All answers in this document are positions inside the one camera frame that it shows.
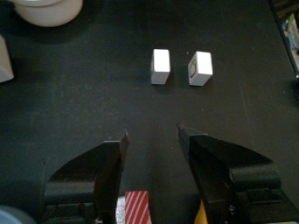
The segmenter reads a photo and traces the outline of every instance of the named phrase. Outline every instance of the white cup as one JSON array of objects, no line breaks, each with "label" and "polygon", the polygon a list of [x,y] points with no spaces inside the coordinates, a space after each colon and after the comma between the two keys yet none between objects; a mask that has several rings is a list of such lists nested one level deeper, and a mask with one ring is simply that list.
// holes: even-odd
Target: white cup
[{"label": "white cup", "polygon": [[67,24],[81,13],[83,0],[11,0],[21,17],[34,25]]}]

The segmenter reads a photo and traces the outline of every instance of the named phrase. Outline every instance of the white object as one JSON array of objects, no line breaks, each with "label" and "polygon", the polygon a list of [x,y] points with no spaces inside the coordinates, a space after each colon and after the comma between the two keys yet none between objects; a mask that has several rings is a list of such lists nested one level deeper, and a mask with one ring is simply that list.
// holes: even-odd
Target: white object
[{"label": "white object", "polygon": [[213,76],[211,53],[197,52],[189,65],[190,85],[203,86]]},{"label": "white object", "polygon": [[14,77],[15,75],[6,47],[6,39],[0,35],[0,82],[10,81]]},{"label": "white object", "polygon": [[83,0],[11,0],[21,17],[34,25],[67,24],[81,13]]},{"label": "white object", "polygon": [[171,72],[170,51],[154,49],[153,65],[151,65],[151,82],[163,85]]},{"label": "white object", "polygon": [[11,206],[0,206],[2,224],[35,224],[34,218],[22,210]]}]

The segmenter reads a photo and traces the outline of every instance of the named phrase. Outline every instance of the red striped box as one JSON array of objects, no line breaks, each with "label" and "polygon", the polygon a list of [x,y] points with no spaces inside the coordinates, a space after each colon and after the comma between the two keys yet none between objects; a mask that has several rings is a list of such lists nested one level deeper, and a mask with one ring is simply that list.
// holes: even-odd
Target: red striped box
[{"label": "red striped box", "polygon": [[126,224],[151,224],[149,192],[126,192]]}]

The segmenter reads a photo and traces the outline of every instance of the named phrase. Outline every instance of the yellow object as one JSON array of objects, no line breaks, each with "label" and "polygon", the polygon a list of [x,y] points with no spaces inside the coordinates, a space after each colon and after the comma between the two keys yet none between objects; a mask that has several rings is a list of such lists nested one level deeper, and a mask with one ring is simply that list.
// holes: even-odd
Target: yellow object
[{"label": "yellow object", "polygon": [[209,224],[205,205],[201,202],[201,211],[198,212],[194,224]]}]

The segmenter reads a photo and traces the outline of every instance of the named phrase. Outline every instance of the white block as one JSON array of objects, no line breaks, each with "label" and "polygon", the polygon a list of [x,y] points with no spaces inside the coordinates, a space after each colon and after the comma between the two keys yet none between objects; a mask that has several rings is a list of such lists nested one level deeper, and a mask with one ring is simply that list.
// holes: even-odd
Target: white block
[{"label": "white block", "polygon": [[154,49],[154,57],[151,64],[151,82],[163,85],[171,72],[170,51]]},{"label": "white block", "polygon": [[9,51],[6,48],[6,40],[0,35],[0,82],[10,81],[15,77],[11,66]]},{"label": "white block", "polygon": [[203,86],[213,76],[211,53],[197,52],[189,65],[190,85]]}]

